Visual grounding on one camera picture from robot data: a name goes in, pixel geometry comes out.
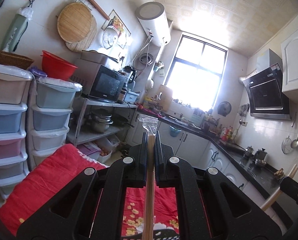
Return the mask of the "wooden chopsticks pair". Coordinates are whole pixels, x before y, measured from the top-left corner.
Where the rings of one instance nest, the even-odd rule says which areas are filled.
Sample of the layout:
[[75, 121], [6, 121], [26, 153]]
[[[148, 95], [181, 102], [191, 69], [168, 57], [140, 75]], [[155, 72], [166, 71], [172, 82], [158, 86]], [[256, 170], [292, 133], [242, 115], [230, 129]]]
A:
[[152, 116], [141, 114], [138, 120], [142, 122], [142, 127], [147, 132], [147, 181], [146, 196], [144, 202], [144, 217], [142, 239], [154, 239], [154, 144], [156, 141], [158, 119]]
[[[295, 164], [286, 177], [293, 179], [297, 171], [298, 171], [298, 165]], [[266, 211], [269, 207], [273, 205], [273, 203], [278, 199], [278, 197], [281, 194], [282, 194], [282, 191], [280, 190], [280, 187], [278, 187], [278, 189], [274, 191], [274, 193], [264, 202], [264, 204], [260, 208], [263, 211]]]

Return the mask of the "hanging strainer ladle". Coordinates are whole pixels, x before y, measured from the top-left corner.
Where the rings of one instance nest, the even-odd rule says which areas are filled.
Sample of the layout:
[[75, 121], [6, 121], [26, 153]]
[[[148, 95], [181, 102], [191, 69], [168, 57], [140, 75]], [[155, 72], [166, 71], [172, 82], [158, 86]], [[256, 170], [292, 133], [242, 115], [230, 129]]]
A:
[[281, 145], [282, 152], [284, 154], [290, 154], [295, 148], [293, 147], [293, 141], [298, 139], [298, 135], [296, 135], [293, 139], [290, 136], [286, 137]]

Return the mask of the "dark green utensil basket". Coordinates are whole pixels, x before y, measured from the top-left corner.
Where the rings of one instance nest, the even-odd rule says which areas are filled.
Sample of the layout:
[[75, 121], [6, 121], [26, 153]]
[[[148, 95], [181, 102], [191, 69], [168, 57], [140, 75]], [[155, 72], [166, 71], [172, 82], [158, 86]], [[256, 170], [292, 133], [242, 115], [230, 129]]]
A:
[[[131, 236], [122, 236], [121, 239], [141, 240], [142, 233], [137, 233]], [[153, 239], [155, 240], [180, 240], [179, 234], [172, 229], [159, 229], [153, 231]]]

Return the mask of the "stainless steel pot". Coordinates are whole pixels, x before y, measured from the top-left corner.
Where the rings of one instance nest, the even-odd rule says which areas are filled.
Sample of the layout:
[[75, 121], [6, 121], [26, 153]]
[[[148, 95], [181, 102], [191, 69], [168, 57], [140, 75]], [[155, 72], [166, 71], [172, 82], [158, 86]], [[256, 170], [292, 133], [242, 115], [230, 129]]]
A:
[[91, 111], [91, 128], [97, 133], [104, 133], [113, 124], [112, 114], [104, 109], [94, 109]]

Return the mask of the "metal storage shelf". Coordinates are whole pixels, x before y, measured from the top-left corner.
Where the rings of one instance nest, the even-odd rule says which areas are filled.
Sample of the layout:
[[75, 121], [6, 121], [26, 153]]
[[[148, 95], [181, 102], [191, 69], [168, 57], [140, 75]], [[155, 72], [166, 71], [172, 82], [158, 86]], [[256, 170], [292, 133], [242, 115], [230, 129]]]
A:
[[135, 103], [112, 103], [87, 98], [73, 101], [74, 120], [66, 141], [74, 146], [92, 142], [132, 127]]

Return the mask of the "black range hood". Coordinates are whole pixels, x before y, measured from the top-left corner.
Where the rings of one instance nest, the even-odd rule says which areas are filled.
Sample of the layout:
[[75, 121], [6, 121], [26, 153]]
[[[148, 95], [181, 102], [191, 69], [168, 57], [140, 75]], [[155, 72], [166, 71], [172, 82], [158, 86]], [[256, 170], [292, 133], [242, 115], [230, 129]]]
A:
[[289, 98], [282, 92], [283, 73], [278, 63], [242, 80], [254, 118], [290, 120]]

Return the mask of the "right plastic drawer tower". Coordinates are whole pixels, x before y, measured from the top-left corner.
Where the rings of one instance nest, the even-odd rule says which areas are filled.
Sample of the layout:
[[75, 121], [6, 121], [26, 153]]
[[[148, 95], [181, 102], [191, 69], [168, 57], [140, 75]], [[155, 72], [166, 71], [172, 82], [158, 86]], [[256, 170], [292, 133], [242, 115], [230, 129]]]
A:
[[50, 77], [38, 77], [30, 85], [26, 119], [30, 170], [65, 144], [74, 97], [81, 91], [78, 83]]

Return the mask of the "plastic drawer tower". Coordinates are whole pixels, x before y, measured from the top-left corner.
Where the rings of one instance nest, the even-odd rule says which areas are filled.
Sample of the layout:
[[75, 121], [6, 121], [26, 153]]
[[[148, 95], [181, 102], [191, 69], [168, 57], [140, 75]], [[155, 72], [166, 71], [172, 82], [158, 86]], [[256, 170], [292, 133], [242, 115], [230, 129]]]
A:
[[26, 152], [31, 72], [0, 64], [0, 195], [7, 199], [29, 173]]
[[30, 85], [26, 119], [30, 170], [65, 144], [74, 97], [81, 91], [78, 83], [50, 77], [38, 77]]

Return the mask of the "black microwave oven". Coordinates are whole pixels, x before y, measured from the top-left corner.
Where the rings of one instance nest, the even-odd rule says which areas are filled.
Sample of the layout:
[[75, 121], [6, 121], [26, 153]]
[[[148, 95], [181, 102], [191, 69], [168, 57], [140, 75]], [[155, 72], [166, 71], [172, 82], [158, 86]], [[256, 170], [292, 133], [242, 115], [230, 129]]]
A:
[[82, 85], [87, 98], [117, 101], [126, 77], [101, 64], [81, 64], [71, 80]]

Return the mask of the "window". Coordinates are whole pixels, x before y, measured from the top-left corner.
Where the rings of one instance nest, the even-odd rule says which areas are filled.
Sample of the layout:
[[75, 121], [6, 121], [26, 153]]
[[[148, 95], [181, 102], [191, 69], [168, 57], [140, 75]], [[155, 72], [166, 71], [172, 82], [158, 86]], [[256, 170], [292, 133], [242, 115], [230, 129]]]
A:
[[203, 111], [215, 105], [228, 50], [182, 35], [164, 85], [178, 103]]

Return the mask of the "red plastic basin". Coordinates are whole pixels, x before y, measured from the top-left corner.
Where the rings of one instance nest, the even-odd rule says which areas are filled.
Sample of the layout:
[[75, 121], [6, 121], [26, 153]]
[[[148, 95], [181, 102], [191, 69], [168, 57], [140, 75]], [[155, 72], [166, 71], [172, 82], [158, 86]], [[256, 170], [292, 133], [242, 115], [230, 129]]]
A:
[[73, 73], [78, 69], [74, 64], [54, 55], [48, 51], [42, 51], [42, 71], [48, 77], [54, 79], [69, 80]]

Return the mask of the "left plastic drawer tower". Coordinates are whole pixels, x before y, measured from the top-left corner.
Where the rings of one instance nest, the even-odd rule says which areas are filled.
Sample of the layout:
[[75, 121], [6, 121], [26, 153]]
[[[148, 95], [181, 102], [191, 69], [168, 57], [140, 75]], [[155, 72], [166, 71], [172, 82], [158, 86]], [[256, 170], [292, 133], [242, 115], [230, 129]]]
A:
[[26, 152], [31, 72], [0, 64], [0, 195], [7, 199], [29, 173]]

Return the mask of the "wicker basket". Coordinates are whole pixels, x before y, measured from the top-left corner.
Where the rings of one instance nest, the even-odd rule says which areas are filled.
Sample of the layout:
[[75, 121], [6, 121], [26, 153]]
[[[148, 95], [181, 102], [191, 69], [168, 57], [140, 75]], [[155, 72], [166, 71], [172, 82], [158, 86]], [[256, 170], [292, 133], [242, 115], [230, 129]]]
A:
[[29, 57], [0, 50], [0, 64], [2, 65], [14, 66], [26, 70], [33, 63], [34, 60]]

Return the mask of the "green hanging bag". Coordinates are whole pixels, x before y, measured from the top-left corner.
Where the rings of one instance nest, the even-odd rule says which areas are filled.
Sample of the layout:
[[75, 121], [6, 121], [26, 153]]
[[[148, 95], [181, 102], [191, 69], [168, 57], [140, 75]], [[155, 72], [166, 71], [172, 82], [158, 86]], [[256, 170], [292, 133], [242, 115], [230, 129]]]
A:
[[13, 53], [16, 51], [21, 37], [27, 30], [29, 21], [33, 18], [31, 7], [20, 8], [15, 14], [3, 38], [0, 50]]

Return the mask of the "small wall fan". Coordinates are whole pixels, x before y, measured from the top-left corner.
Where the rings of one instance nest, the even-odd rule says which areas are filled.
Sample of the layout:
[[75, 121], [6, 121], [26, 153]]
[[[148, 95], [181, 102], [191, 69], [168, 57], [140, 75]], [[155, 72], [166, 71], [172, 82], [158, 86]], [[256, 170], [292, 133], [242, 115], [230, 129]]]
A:
[[222, 101], [217, 107], [218, 115], [226, 117], [231, 112], [231, 104], [227, 101]]

